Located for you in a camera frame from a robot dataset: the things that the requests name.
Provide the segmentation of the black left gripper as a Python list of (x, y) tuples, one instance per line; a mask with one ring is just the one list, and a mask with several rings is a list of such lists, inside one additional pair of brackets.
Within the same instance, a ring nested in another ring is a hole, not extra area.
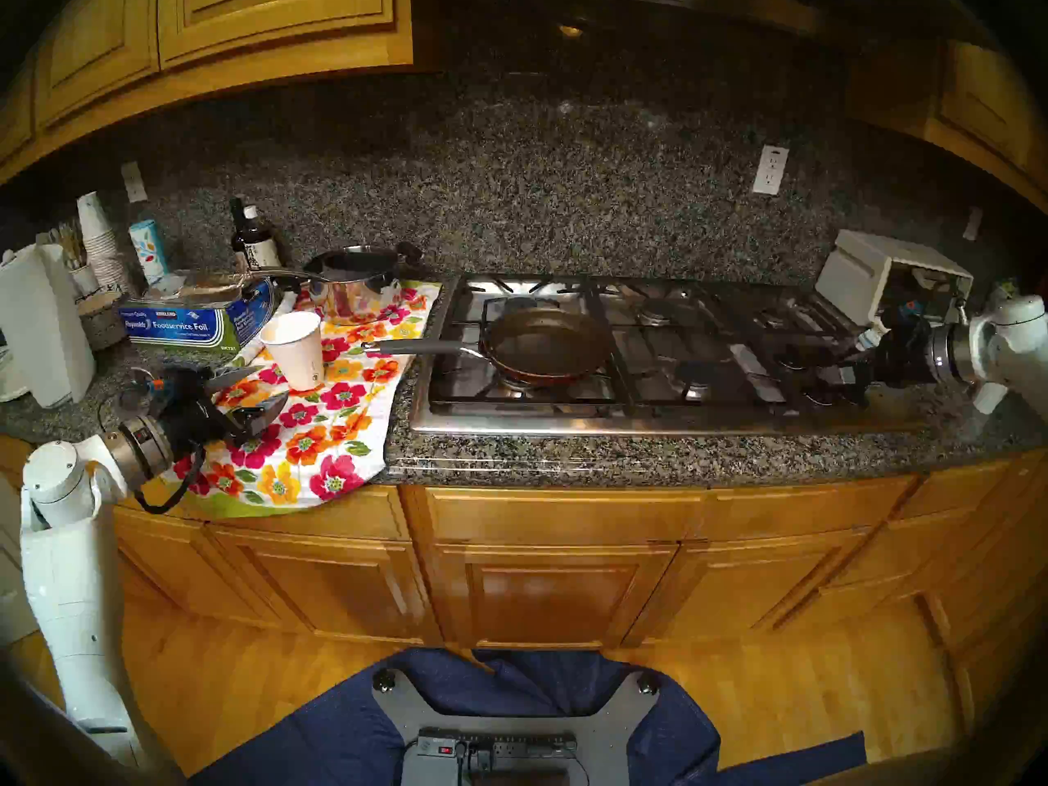
[(280, 417), (289, 393), (234, 409), (234, 418), (213, 398), (260, 370), (248, 365), (215, 372), (211, 368), (165, 367), (154, 383), (154, 420), (173, 451), (193, 451), (216, 440), (259, 438)]

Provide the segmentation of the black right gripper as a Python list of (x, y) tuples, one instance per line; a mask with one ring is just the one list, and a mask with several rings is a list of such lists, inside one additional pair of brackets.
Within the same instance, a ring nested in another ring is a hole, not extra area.
[(823, 368), (823, 378), (854, 378), (854, 383), (825, 383), (829, 406), (847, 403), (869, 408), (872, 384), (902, 389), (938, 384), (931, 358), (933, 326), (922, 313), (889, 310), (888, 322), (875, 321), (854, 337), (854, 350)]

